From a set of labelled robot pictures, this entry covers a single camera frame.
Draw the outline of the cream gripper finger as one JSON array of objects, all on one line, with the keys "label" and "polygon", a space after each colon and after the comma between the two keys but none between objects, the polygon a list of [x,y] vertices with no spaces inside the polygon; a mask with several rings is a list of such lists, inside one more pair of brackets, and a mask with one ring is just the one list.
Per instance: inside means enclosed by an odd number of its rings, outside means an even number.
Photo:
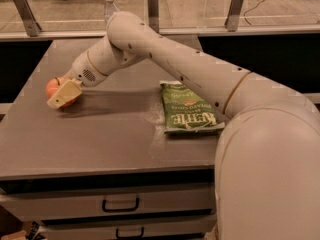
[{"label": "cream gripper finger", "polygon": [[48,99],[47,104],[53,109],[71,105],[82,94],[81,82],[76,79],[66,79],[59,89]]}]

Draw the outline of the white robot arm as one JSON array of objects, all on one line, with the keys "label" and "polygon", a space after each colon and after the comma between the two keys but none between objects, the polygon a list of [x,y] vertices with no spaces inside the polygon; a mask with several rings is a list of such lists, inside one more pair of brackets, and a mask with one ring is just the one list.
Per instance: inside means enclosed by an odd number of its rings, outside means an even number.
[{"label": "white robot arm", "polygon": [[215,155],[219,240],[320,240],[320,113],[303,94],[112,14],[49,97],[75,100],[113,72],[149,59],[227,118]]}]

